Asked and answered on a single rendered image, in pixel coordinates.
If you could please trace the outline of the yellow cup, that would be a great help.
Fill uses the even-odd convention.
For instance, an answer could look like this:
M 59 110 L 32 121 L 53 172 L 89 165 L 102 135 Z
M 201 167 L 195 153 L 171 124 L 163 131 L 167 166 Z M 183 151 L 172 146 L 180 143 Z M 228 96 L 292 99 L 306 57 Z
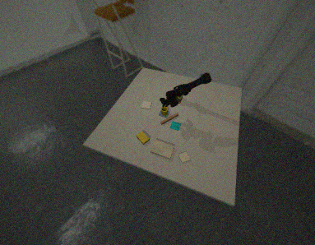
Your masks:
M 162 107 L 161 108 L 161 114 L 165 116 L 165 115 L 167 115 L 167 113 L 168 113 L 168 108 L 167 107 Z

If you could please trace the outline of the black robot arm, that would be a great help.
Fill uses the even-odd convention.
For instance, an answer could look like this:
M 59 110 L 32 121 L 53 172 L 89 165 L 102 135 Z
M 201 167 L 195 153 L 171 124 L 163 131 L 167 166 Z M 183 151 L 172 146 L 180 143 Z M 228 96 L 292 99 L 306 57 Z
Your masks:
M 187 95 L 191 91 L 191 89 L 199 86 L 200 84 L 207 84 L 209 82 L 211 82 L 211 77 L 210 77 L 209 73 L 204 73 L 203 75 L 201 75 L 201 77 L 199 77 L 199 79 L 197 79 L 195 81 L 192 81 L 188 84 L 182 84 L 182 85 L 176 86 L 176 87 L 178 87 L 177 89 L 176 89 L 176 87 L 174 87 L 173 90 L 167 91 L 166 97 L 167 98 L 172 98 L 172 97 L 175 98 L 176 96 L 178 96 L 180 98 L 181 95 Z M 178 101 L 175 101 L 175 99 L 171 99 L 169 101 L 169 103 L 171 105 L 171 108 L 178 105 Z

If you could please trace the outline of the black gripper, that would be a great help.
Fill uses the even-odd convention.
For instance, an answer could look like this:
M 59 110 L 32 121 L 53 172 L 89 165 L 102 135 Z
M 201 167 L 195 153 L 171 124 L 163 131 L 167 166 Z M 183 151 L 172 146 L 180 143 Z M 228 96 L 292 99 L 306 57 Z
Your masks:
M 176 97 L 174 98 L 174 97 L 172 97 L 172 98 L 167 98 L 166 97 L 166 99 L 165 98 L 160 98 L 160 102 L 163 104 L 163 106 L 162 107 L 167 107 L 167 106 L 169 106 L 170 105 L 170 103 L 169 103 L 169 101 L 171 100 L 171 99 L 175 99 L 175 101 L 177 101 L 176 100 Z

